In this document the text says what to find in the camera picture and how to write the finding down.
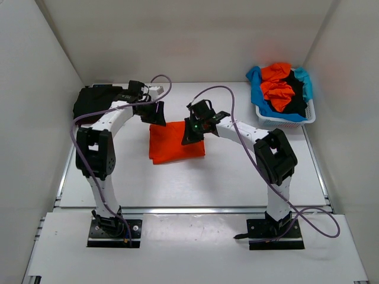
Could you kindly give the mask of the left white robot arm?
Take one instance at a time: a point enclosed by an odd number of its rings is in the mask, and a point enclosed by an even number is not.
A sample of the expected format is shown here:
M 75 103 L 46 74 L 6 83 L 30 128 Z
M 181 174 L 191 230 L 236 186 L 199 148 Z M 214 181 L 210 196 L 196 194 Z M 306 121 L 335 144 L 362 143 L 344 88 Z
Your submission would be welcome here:
M 111 238 L 132 239 L 130 224 L 115 197 L 112 173 L 116 166 L 114 137 L 135 115 L 148 124 L 164 126 L 162 86 L 131 80 L 128 87 L 112 84 L 86 86 L 73 107 L 71 138 L 76 168 L 89 183 L 95 200 L 92 216 Z

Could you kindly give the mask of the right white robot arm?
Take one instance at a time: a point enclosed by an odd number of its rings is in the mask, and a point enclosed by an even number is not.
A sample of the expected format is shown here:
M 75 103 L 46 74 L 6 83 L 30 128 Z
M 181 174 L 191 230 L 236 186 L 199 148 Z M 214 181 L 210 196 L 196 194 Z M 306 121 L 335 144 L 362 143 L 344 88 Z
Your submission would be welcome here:
M 268 188 L 268 205 L 265 211 L 266 230 L 278 237 L 289 228 L 292 210 L 289 204 L 290 183 L 298 161 L 284 132 L 253 127 L 237 121 L 233 113 L 216 111 L 209 100 L 187 105 L 189 117 L 185 119 L 183 145 L 194 144 L 204 135 L 225 138 L 240 144 Z

